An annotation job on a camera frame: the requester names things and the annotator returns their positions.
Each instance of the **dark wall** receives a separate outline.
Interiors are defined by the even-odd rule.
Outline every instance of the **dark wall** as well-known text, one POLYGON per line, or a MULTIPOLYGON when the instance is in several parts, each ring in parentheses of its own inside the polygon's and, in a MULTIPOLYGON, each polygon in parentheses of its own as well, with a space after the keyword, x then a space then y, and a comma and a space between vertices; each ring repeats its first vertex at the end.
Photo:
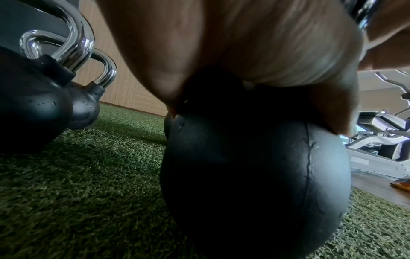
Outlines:
MULTIPOLYGON (((78 8, 79 0, 67 1, 78 8)), ((18 45, 20 37, 33 29, 68 36, 68 28, 62 20, 17 0, 0 0, 0 46, 20 53, 18 45)), ((51 49, 53 48, 45 49, 45 52, 48 53, 51 49)))

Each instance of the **white machine base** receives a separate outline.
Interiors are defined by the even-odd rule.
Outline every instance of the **white machine base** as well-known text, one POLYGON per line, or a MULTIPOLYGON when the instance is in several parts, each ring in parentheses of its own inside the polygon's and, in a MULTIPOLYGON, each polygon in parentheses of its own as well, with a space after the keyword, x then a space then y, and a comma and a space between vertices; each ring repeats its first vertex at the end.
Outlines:
POLYGON ((410 175, 410 168, 389 158, 377 156, 357 149, 346 148, 352 169, 394 178, 410 175))

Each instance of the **hand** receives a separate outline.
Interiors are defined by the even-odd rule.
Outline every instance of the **hand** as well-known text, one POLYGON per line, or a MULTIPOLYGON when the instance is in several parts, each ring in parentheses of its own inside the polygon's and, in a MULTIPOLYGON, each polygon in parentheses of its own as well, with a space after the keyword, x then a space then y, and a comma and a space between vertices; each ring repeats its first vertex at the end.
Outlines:
POLYGON ((410 66, 410 1, 385 0, 367 29, 359 71, 410 66))
POLYGON ((334 133, 355 134, 362 35, 340 1, 97 2, 130 70, 173 113, 186 81, 217 66, 254 84, 306 86, 334 133))

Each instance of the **wall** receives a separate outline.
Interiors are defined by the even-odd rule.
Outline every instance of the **wall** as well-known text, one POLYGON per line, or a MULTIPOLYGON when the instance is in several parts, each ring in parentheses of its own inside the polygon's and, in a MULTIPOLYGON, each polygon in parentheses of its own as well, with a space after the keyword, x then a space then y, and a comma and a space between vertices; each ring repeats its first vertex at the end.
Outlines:
MULTIPOLYGON (((101 101, 165 116, 165 105, 148 92, 129 71, 118 51, 113 37, 98 9, 91 0, 81 0, 79 9, 91 24, 95 34, 95 47, 107 53, 117 64, 117 78, 107 88, 101 101)), ((89 60, 74 79, 80 84, 87 84, 95 79, 103 68, 97 61, 89 60)))
MULTIPOLYGON (((382 111, 396 113, 407 107, 407 102, 401 99, 403 92, 398 88, 370 90, 360 92, 362 111, 382 111)), ((403 119, 410 117, 410 112, 404 113, 403 119)))
MULTIPOLYGON (((79 0, 68 0, 78 7, 79 0)), ((65 23, 49 14, 38 11, 17 0, 0 0, 0 46, 20 53, 18 42, 20 37, 33 29, 46 30, 68 36, 65 23)))

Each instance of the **green turf floor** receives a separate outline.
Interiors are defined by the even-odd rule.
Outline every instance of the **green turf floor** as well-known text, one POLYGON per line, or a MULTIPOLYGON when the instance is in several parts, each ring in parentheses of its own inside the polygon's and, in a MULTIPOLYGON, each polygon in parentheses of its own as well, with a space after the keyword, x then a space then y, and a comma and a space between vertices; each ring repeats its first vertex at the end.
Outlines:
MULTIPOLYGON (((0 157, 0 258, 203 258, 161 197, 162 125, 104 105, 92 129, 0 157)), ((355 189, 311 258, 409 259, 410 212, 355 189)))

